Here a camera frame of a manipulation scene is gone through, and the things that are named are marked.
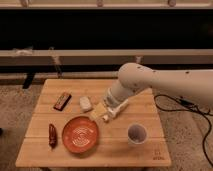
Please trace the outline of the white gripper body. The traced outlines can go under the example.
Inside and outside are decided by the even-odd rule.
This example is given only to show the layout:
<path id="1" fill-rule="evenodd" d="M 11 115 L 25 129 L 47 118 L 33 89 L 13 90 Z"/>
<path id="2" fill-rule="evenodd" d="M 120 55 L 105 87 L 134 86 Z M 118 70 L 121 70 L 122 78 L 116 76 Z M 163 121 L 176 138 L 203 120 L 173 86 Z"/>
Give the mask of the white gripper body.
<path id="1" fill-rule="evenodd" d="M 128 105 L 129 101 L 125 100 L 117 107 L 107 107 L 107 112 L 102 116 L 103 121 L 108 122 L 110 119 L 115 119 Z"/>

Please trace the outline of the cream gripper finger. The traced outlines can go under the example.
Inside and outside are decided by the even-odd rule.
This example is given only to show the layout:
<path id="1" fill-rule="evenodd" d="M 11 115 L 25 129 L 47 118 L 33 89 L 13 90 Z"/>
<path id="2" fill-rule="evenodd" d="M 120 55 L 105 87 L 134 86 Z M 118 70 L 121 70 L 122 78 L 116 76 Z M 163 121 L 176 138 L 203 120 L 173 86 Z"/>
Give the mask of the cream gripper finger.
<path id="1" fill-rule="evenodd" d="M 98 103 L 94 109 L 90 113 L 90 119 L 92 121 L 96 120 L 97 118 L 103 116 L 107 113 L 107 108 L 103 103 Z"/>

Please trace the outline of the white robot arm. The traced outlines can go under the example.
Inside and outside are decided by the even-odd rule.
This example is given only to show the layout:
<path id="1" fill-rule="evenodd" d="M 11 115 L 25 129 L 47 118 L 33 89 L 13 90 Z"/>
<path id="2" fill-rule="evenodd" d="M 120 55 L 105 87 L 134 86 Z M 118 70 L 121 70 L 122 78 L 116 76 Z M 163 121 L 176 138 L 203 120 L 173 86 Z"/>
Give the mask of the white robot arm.
<path id="1" fill-rule="evenodd" d="M 182 96 L 193 103 L 213 108 L 213 70 L 154 70 L 137 64 L 122 65 L 117 80 L 107 89 L 90 114 L 92 120 L 120 106 L 147 88 Z"/>

